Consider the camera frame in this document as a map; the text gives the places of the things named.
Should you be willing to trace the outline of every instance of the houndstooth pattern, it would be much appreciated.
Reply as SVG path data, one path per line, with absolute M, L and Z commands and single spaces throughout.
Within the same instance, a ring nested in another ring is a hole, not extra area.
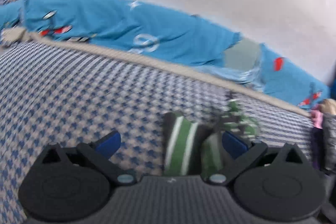
M 43 147 L 95 141 L 117 130 L 122 145 L 111 161 L 138 174 L 162 171 L 162 115 L 180 110 L 213 125 L 229 91 L 139 64 L 86 52 L 21 43 L 0 57 L 1 223 L 26 217 L 17 191 Z M 309 119 L 235 94 L 260 120 L 261 140 L 297 142 L 309 155 Z

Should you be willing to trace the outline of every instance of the patterned carpet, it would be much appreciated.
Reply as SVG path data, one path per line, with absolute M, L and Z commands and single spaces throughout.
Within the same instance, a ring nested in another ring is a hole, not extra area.
M 212 125 L 230 91 L 143 65 L 86 52 L 21 43 L 0 56 L 0 223 L 26 218 L 18 188 L 43 146 L 75 146 L 116 129 L 122 146 L 111 158 L 139 175 L 162 172 L 162 115 L 180 110 Z M 260 121 L 260 140 L 296 142 L 309 157 L 310 120 L 242 94 Z

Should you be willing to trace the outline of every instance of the black circular motor housing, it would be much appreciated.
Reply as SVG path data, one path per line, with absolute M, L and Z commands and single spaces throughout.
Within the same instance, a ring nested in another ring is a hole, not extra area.
M 19 191 L 21 205 L 40 220 L 65 222 L 84 218 L 109 198 L 110 183 L 87 167 L 58 163 L 35 166 Z
M 234 194 L 249 212 L 279 222 L 314 215 L 326 195 L 317 171 L 291 145 L 280 149 L 270 165 L 242 173 L 235 180 Z

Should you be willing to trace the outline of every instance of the gray ribbed panel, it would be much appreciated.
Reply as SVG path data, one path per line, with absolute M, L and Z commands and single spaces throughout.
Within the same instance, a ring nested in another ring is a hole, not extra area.
M 73 224 L 246 224 L 276 223 L 240 208 L 229 191 L 205 184 L 199 176 L 144 177 L 132 187 L 119 188 L 98 213 Z M 27 220 L 26 224 L 43 222 Z M 318 224 L 314 218 L 292 223 Z

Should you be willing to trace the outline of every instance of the beige carpet border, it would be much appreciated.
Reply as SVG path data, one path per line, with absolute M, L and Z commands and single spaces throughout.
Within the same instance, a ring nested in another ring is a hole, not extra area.
M 113 59 L 118 59 L 118 60 L 122 60 L 126 62 L 138 63 L 138 64 L 142 64 L 145 66 L 154 67 L 154 68 L 164 70 L 167 72 L 175 73 L 177 75 L 186 76 L 189 78 L 193 78 L 195 80 L 200 80 L 200 81 L 203 81 L 209 84 L 227 88 L 234 92 L 239 92 L 239 93 L 248 95 L 250 97 L 253 97 L 255 99 L 261 100 L 270 105 L 280 107 L 282 109 L 285 109 L 291 112 L 295 112 L 305 117 L 310 117 L 310 114 L 307 111 L 297 106 L 294 106 L 292 104 L 289 104 L 285 101 L 279 100 L 277 98 L 268 96 L 263 93 L 259 93 L 254 90 L 250 90 L 242 85 L 235 84 L 234 82 L 231 82 L 228 80 L 219 79 L 212 75 L 197 72 L 183 65 L 168 63 L 168 62 L 161 61 L 155 58 L 151 58 L 151 57 L 147 57 L 143 55 L 131 54 L 128 52 L 123 52 L 123 51 L 117 51 L 117 50 L 113 50 L 110 48 L 100 47 L 100 46 L 96 46 L 92 44 L 55 42 L 53 40 L 50 40 L 49 38 L 41 37 L 39 34 L 35 32 L 30 33 L 30 35 L 34 41 L 40 42 L 42 44 L 46 44 L 48 46 L 85 51 L 85 52 L 89 52 L 92 54 L 97 54 L 97 55 L 101 55 L 101 56 L 105 56 L 105 57 L 109 57 Z

